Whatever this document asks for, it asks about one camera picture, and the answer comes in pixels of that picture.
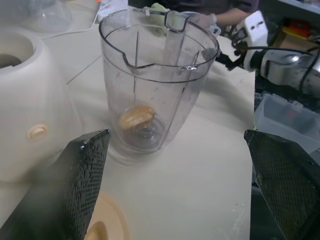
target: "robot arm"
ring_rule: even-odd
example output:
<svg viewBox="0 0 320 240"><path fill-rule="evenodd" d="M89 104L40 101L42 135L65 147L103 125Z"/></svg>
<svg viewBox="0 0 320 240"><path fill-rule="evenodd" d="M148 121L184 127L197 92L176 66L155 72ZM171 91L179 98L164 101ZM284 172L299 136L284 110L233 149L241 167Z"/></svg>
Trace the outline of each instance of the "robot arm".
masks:
<svg viewBox="0 0 320 240"><path fill-rule="evenodd" d="M289 86L303 94L320 98L320 58L309 52L294 49L273 49L267 44L268 30L260 11L247 17L230 37L235 54L231 61L225 54L216 60L229 71L241 67L257 73L279 86Z"/></svg>

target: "tabletop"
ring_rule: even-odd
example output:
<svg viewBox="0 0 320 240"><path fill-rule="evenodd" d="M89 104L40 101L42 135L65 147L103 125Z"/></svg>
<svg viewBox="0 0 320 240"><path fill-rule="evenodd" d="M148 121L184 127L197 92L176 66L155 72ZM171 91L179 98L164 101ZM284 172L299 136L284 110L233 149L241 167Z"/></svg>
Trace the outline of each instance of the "tabletop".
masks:
<svg viewBox="0 0 320 240"><path fill-rule="evenodd" d="M95 1L68 3L74 25L91 25ZM228 39L221 50L233 55ZM84 132L107 129L98 25L45 40L65 76ZM132 240L248 240L252 163L243 138L253 126L255 74L215 62L175 139L152 159L119 163L108 154L101 191L126 216Z"/></svg>

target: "round button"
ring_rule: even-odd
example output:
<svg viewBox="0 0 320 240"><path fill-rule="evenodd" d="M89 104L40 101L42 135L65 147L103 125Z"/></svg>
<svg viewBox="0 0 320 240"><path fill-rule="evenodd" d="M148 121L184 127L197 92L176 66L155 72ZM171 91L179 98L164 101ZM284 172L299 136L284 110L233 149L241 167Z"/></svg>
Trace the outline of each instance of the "round button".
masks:
<svg viewBox="0 0 320 240"><path fill-rule="evenodd" d="M33 142L38 142L44 139L47 135L48 127L44 124L38 124L29 130L27 138Z"/></svg>

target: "beige lid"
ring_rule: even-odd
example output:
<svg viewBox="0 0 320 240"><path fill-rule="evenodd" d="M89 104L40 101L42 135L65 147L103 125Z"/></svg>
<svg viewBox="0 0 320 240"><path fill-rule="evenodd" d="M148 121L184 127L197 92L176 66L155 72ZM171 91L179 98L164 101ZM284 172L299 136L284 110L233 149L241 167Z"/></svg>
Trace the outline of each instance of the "beige lid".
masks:
<svg viewBox="0 0 320 240"><path fill-rule="evenodd" d="M84 240L130 240L125 216L104 193L98 196Z"/></svg>

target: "black cable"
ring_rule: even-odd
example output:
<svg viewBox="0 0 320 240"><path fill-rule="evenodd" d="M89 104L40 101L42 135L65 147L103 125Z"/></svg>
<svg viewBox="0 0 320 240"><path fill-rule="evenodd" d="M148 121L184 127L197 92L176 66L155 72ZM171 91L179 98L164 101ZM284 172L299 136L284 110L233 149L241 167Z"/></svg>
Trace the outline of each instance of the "black cable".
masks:
<svg viewBox="0 0 320 240"><path fill-rule="evenodd" d="M312 63L310 64L310 66L307 68L307 70L305 71L301 81L300 81L300 84L299 84L299 91L301 94L303 94L303 89L304 89L304 83L305 81L307 80L307 76L309 75L309 73L311 72L312 68L315 66L315 64L317 63L318 61L318 58L320 56L320 47L318 47L318 51L316 52L316 55L312 61Z"/></svg>
<svg viewBox="0 0 320 240"><path fill-rule="evenodd" d="M307 51L294 49L294 48L279 48L279 47L270 47L270 46L239 46L239 42L242 42L248 35L244 32L244 35L240 38L238 38L238 35L240 33L243 33L243 29L237 30L231 37L231 46L234 47L237 50L281 50L281 51L290 51L300 54L306 54L306 55L313 55L310 53L313 50L316 50L319 47L313 47L308 49Z"/></svg>
<svg viewBox="0 0 320 240"><path fill-rule="evenodd" d="M317 50L317 49L319 49L319 48L320 48L320 46L315 46L315 47L309 48L309 49L307 50L307 52L312 52L312 51Z"/></svg>

